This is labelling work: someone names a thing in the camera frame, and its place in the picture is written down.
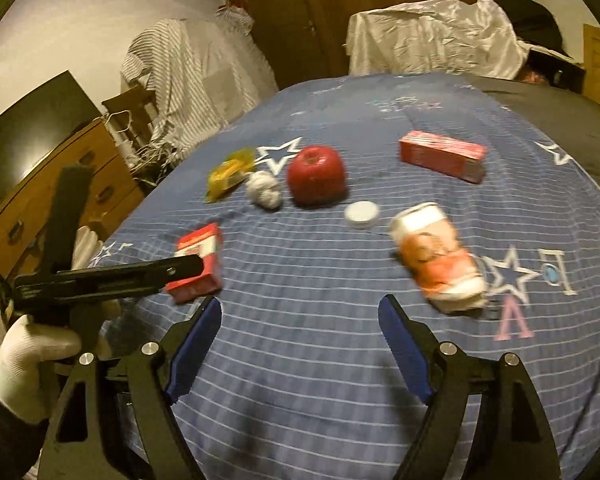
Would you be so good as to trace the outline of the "white gloved left hand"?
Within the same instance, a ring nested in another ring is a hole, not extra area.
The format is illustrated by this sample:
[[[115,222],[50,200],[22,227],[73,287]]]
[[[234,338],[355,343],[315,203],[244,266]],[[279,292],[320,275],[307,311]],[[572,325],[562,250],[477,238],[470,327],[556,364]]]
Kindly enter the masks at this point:
[[[0,404],[30,425],[48,419],[59,396],[53,362],[75,356],[79,346],[78,335],[68,328],[20,318],[0,349]]]

